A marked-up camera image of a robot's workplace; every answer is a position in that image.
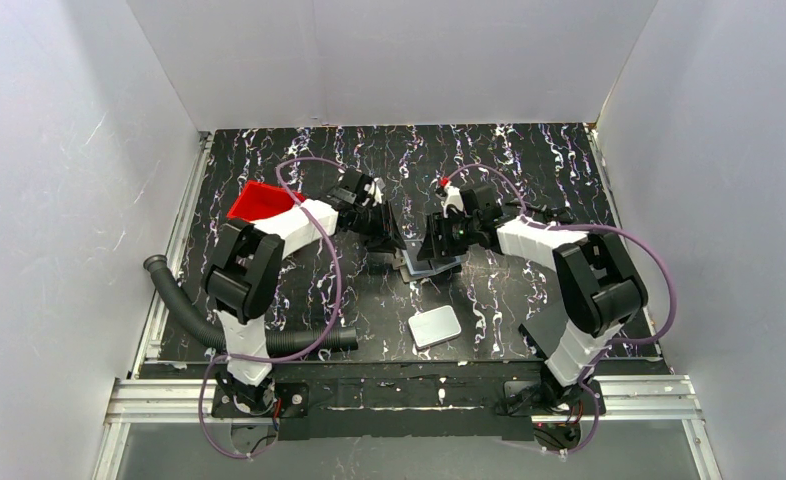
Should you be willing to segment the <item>grey leather card holder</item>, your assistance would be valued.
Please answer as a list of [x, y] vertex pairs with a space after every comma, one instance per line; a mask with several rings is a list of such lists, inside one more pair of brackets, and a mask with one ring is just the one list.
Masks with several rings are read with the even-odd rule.
[[430, 278], [446, 271], [459, 269], [462, 265], [461, 256], [440, 259], [418, 260], [417, 254], [422, 246], [423, 238], [408, 239], [406, 249], [398, 250], [393, 257], [392, 266], [397, 270], [405, 283]]

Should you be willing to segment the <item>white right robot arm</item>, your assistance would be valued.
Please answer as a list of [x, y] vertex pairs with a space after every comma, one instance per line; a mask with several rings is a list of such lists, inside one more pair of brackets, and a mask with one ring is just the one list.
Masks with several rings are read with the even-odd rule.
[[595, 358], [648, 302], [618, 234], [547, 228], [504, 211], [489, 186], [459, 189], [441, 180], [441, 209], [426, 218], [420, 261], [457, 257], [478, 245], [553, 271], [560, 300], [551, 318], [522, 324], [559, 388], [590, 375]]

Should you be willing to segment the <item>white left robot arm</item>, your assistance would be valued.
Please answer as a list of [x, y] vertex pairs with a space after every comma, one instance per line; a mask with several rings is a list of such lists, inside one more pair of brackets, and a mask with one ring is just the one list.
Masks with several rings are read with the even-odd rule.
[[223, 327], [227, 370], [258, 387], [280, 358], [267, 347], [265, 314], [274, 302], [285, 258], [346, 231], [364, 237], [367, 250], [394, 253], [404, 241], [383, 182], [360, 171], [342, 173], [320, 199], [251, 181], [231, 207], [203, 277]]

